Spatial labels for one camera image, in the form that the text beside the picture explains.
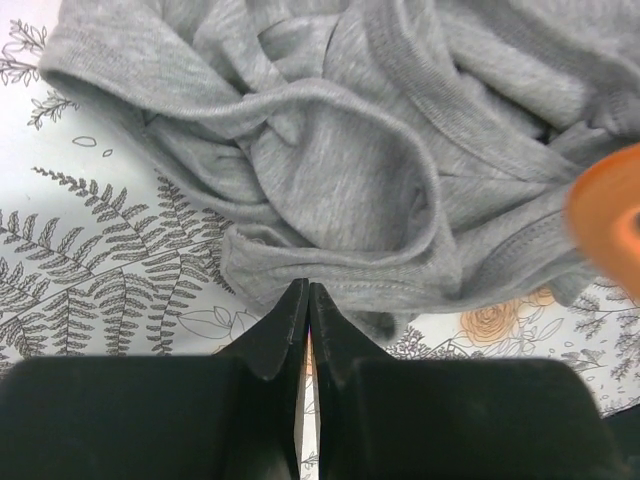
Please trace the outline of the floral table cloth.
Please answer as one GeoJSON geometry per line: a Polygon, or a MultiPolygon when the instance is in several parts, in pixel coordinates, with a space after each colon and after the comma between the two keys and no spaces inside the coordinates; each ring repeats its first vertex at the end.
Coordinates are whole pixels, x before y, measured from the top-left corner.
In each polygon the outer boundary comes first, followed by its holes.
{"type": "Polygon", "coordinates": [[[166,356],[222,271],[231,221],[164,172],[128,131],[47,82],[65,1],[1,5],[1,361],[166,356]]]}

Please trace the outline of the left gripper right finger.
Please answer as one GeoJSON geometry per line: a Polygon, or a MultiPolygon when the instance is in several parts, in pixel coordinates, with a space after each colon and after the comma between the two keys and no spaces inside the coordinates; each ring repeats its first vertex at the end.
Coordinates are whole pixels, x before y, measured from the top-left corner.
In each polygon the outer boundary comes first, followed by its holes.
{"type": "Polygon", "coordinates": [[[621,479],[581,378],[549,359],[399,360],[309,293],[323,479],[621,479]]]}

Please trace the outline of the orange plastic hanger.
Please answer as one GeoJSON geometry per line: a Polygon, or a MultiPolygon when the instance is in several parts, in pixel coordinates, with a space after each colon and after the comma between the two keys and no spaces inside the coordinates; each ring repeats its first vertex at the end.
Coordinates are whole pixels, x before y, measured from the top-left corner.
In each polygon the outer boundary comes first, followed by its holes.
{"type": "Polygon", "coordinates": [[[639,298],[639,146],[601,159],[568,195],[569,229],[581,252],[639,298]]]}

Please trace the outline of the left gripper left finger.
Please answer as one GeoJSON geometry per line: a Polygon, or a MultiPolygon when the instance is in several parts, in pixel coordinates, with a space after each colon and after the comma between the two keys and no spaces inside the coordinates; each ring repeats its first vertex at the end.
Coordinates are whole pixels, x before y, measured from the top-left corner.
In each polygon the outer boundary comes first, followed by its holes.
{"type": "Polygon", "coordinates": [[[296,479],[310,286],[208,356],[38,357],[1,383],[5,479],[296,479]]]}

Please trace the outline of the grey tank top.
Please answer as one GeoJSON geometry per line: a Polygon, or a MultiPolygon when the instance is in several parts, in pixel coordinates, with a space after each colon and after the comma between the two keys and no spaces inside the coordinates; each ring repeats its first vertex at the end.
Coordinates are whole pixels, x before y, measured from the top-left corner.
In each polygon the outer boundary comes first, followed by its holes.
{"type": "Polygon", "coordinates": [[[306,278],[381,343],[571,304],[566,194],[639,139],[635,1],[65,1],[40,71],[231,221],[255,311],[306,278]]]}

